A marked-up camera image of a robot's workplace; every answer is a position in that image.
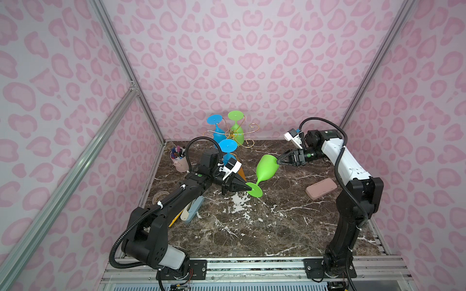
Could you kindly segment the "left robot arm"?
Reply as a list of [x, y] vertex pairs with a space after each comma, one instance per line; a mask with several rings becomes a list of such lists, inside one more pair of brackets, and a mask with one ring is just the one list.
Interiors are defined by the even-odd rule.
[[126, 230], [109, 252], [112, 267], [149, 266], [156, 270], [171, 269], [181, 277], [186, 276], [190, 268], [188, 254], [168, 243], [173, 219], [213, 184], [219, 185], [224, 194], [251, 190], [239, 174], [240, 161], [231, 158], [225, 162], [220, 144], [212, 138], [204, 137], [204, 140], [212, 143], [213, 148], [205, 150], [195, 166], [189, 154], [185, 154], [188, 173], [174, 191], [151, 207], [137, 207], [132, 211]]

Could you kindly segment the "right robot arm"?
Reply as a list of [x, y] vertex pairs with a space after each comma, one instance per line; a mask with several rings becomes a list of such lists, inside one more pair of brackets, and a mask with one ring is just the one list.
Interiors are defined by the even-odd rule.
[[303, 126], [312, 118], [303, 120], [298, 129], [284, 134], [295, 145], [277, 159], [279, 165], [305, 166], [312, 161], [327, 158], [334, 166], [334, 175], [342, 191], [336, 199], [339, 220], [335, 234], [326, 246], [322, 260], [324, 278], [350, 277], [353, 252], [360, 232], [371, 216], [378, 211], [383, 192], [383, 181], [365, 170], [347, 149], [348, 135], [335, 123], [323, 119], [332, 128], [309, 130]]

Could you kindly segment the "blue wine glass front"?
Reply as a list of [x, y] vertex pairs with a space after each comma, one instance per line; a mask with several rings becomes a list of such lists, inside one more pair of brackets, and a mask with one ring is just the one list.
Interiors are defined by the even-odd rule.
[[231, 158], [236, 160], [236, 157], [233, 155], [233, 152], [237, 150], [237, 142], [232, 139], [224, 139], [219, 143], [220, 149], [225, 155], [223, 156], [223, 163], [227, 165]]

